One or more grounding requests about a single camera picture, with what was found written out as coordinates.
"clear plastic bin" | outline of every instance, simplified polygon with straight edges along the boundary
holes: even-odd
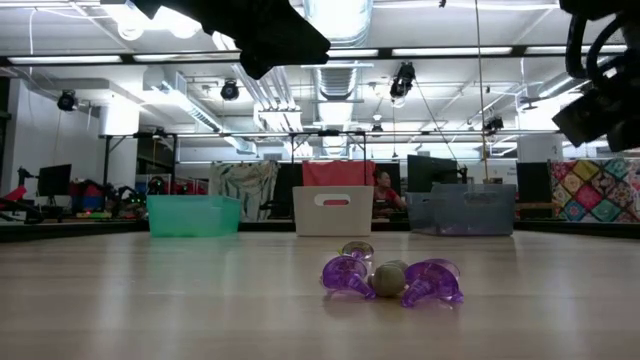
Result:
[[[152,237],[216,237],[238,232],[240,201],[224,196],[147,198]]]
[[[515,197],[515,185],[436,184],[430,194],[408,194],[411,229],[439,236],[508,236]]]

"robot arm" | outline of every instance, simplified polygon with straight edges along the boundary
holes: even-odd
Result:
[[[260,79],[274,66],[324,64],[331,43],[298,14],[288,0],[132,0],[147,17],[161,6],[221,32],[242,50],[240,63]]]

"purple plastic piece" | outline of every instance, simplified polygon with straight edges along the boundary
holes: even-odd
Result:
[[[402,306],[413,307],[423,298],[437,298],[453,303],[464,301],[456,276],[440,264],[453,265],[453,263],[447,260],[443,262],[443,259],[434,260],[436,261],[422,261],[407,268],[405,278],[409,289],[402,296]]]
[[[428,259],[425,260],[425,262],[435,263],[444,267],[445,269],[451,271],[453,276],[456,277],[456,280],[460,280],[460,269],[458,269],[456,264],[452,263],[451,261],[447,259]]]
[[[351,256],[338,256],[322,270],[322,285],[331,290],[355,290],[366,299],[373,299],[376,293],[367,285],[367,266]]]
[[[358,260],[367,260],[373,256],[373,246],[364,241],[352,241],[342,247],[342,255],[348,255]]]

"woman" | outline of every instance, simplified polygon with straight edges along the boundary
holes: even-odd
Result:
[[[404,210],[407,204],[391,188],[391,177],[384,171],[376,175],[376,186],[373,191],[374,213],[380,215],[390,215],[396,210]]]

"desk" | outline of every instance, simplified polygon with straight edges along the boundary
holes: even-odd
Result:
[[[325,297],[351,239],[147,233],[0,244],[6,359],[640,359],[640,245],[374,233],[375,260],[448,258],[466,301]]]

